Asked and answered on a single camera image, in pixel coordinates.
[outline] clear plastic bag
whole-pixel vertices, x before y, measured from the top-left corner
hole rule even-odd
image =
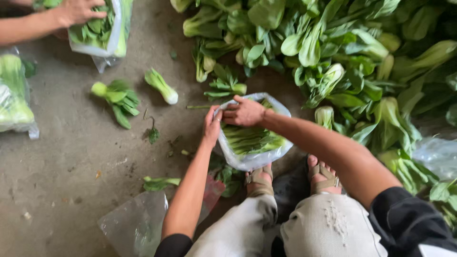
[[[457,142],[427,137],[416,143],[413,159],[422,163],[441,180],[457,177]]]
[[[90,54],[99,57],[109,57],[114,54],[119,42],[119,36],[121,34],[122,12],[121,0],[111,0],[111,3],[115,16],[113,26],[111,28],[110,38],[108,39],[108,44],[106,45],[106,49],[96,46],[85,45],[82,43],[76,43],[70,39],[70,47],[73,52]]]
[[[208,217],[211,210],[214,208],[222,193],[225,190],[224,183],[215,181],[212,176],[206,177],[205,192],[203,193],[202,209],[198,217],[198,223],[202,223]]]
[[[168,209],[164,191],[146,191],[98,220],[121,257],[153,257]]]
[[[283,104],[281,104],[278,100],[270,96],[268,93],[255,93],[244,96],[243,98],[249,98],[253,101],[267,99],[273,106],[273,110],[276,113],[291,117],[290,111],[287,110],[287,108]],[[230,103],[236,103],[236,101],[231,100],[221,105],[214,112],[214,116],[216,116],[220,109],[226,109],[227,105]],[[283,157],[293,146],[292,142],[286,139],[285,144],[283,146],[265,153],[237,155],[230,148],[227,142],[227,138],[225,137],[224,132],[222,130],[219,134],[219,144],[221,146],[222,152],[224,153],[226,162],[233,168],[241,171],[251,171],[256,168],[263,167],[269,164],[270,162],[276,161],[277,159]]]
[[[30,110],[30,87],[17,48],[0,55],[0,132],[28,132],[38,139],[40,131]]]
[[[127,54],[127,40],[130,34],[130,19],[132,18],[133,0],[120,0],[121,2],[121,33],[118,38],[117,48],[111,56],[103,57],[92,55],[92,60],[99,73],[103,73],[107,66],[115,66]]]

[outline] black sleeve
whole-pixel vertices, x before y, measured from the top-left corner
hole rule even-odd
[[[188,236],[173,234],[160,242],[154,257],[184,257],[192,244],[192,240]]]
[[[457,252],[457,241],[441,213],[402,187],[386,189],[376,196],[369,219],[390,257],[422,256],[419,244]]]

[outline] bagged bok choy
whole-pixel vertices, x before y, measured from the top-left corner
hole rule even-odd
[[[39,137],[35,118],[28,106],[29,87],[21,59],[13,54],[0,55],[0,132],[29,132]]]

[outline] beige sandal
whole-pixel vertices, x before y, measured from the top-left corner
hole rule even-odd
[[[322,174],[324,177],[327,178],[327,180],[320,181],[315,184],[314,191],[311,192],[311,195],[322,192],[322,189],[324,188],[341,187],[340,179],[337,176],[333,175],[329,170],[327,170],[327,168],[320,165],[319,163],[313,168],[311,168],[311,173],[312,176],[309,179],[309,181],[311,181],[311,179],[318,173]]]
[[[260,176],[262,172],[265,172],[268,175],[270,175],[271,180],[273,181],[273,172],[271,171],[271,167],[264,166],[262,168],[254,170],[246,177],[245,184],[257,183],[260,185],[256,189],[252,190],[246,197],[257,197],[262,194],[269,194],[274,196],[273,186],[268,180]]]

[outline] light gray pants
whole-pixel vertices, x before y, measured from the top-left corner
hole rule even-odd
[[[247,198],[209,227],[187,256],[262,256],[264,231],[274,225],[276,210],[270,195]],[[280,230],[288,257],[387,256],[368,212],[346,195],[321,193],[304,199]]]

